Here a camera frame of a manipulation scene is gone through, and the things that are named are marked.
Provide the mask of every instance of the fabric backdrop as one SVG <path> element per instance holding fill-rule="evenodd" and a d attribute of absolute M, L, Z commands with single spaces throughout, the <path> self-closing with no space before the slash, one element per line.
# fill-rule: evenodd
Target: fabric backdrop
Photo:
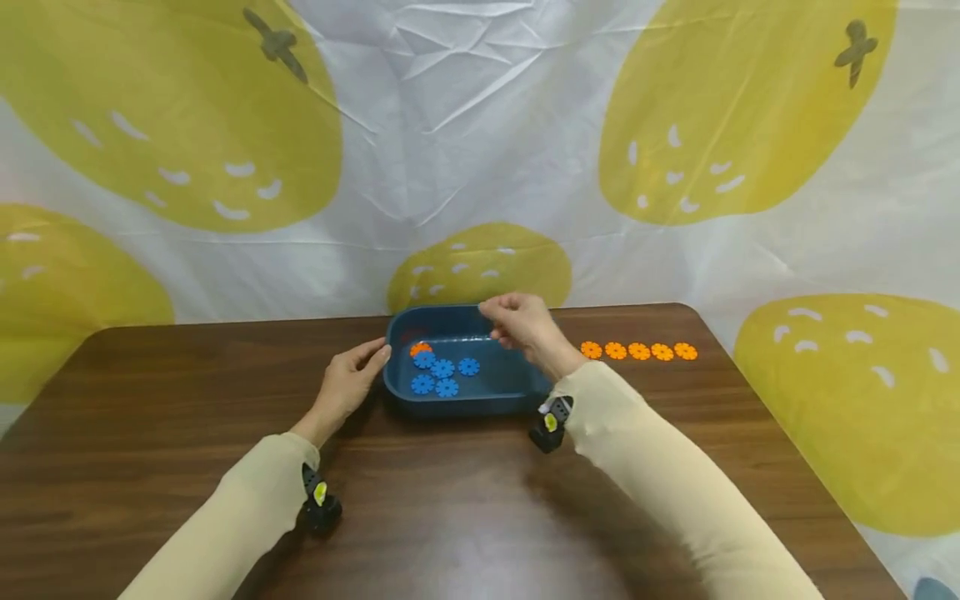
<path fill-rule="evenodd" d="M 956 599 L 958 8 L 7 0 L 0 420 L 109 326 L 681 301 Z"/>

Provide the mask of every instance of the beige sleeve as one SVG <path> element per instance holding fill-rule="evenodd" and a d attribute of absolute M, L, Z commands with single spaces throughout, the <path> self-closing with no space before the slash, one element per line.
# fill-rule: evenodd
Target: beige sleeve
<path fill-rule="evenodd" d="M 120 598 L 231 598 L 257 560 L 294 528 L 306 501 L 304 463 L 317 468 L 320 454 L 300 436 L 288 432 L 261 440 Z"/>
<path fill-rule="evenodd" d="M 690 554 L 710 598 L 822 598 L 770 527 L 713 461 L 610 367 L 589 362 L 558 382 L 578 454 Z"/>

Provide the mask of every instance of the wooden table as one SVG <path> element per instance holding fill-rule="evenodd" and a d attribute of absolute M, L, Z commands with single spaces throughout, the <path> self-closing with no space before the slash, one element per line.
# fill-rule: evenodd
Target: wooden table
<path fill-rule="evenodd" d="M 694 311 L 557 320 L 576 343 L 698 348 L 692 362 L 614 367 L 716 460 L 827 598 L 902 598 Z M 135 327 L 87 340 L 0 442 L 0 596 L 115 597 L 240 456 L 306 410 L 330 357 L 386 324 Z M 681 551 L 569 442 L 535 449 L 530 418 L 411 421 L 380 400 L 324 449 L 339 529 L 288 535 L 238 596 L 703 597 Z"/>

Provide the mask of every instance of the lemon pattern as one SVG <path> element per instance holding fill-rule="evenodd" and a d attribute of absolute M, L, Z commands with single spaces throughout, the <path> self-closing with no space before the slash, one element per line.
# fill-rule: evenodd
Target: lemon pattern
<path fill-rule="evenodd" d="M 960 529 L 960 312 L 885 295 L 779 300 L 746 320 L 734 358 L 853 520 Z"/>
<path fill-rule="evenodd" d="M 479 302 L 521 291 L 559 306 L 571 280 L 570 260 L 559 244 L 519 225 L 487 223 L 404 260 L 390 281 L 387 302 L 397 312 L 418 304 Z"/>
<path fill-rule="evenodd" d="M 163 218 L 263 231 L 336 193 L 340 116 L 275 0 L 21 2 L 0 94 L 61 159 Z"/>
<path fill-rule="evenodd" d="M 667 0 L 613 89 L 607 201 L 660 225 L 783 202 L 869 100 L 896 13 L 893 0 Z"/>
<path fill-rule="evenodd" d="M 174 320 L 163 287 L 73 219 L 2 204 L 0 247 L 0 402 L 33 400 L 98 329 Z"/>

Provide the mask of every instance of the orange gear row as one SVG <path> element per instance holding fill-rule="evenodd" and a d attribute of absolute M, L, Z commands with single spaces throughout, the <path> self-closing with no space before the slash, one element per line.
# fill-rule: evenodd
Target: orange gear row
<path fill-rule="evenodd" d="M 580 351 L 586 358 L 596 360 L 603 356 L 604 350 L 607 356 L 613 360 L 623 360 L 629 353 L 636 360 L 647 360 L 651 356 L 658 360 L 673 360 L 674 356 L 679 356 L 683 360 L 696 360 L 697 349 L 687 342 L 674 344 L 673 348 L 667 344 L 653 344 L 649 348 L 644 344 L 633 342 L 625 347 L 619 342 L 609 342 L 606 346 L 600 348 L 596 342 L 583 342 L 580 345 Z"/>

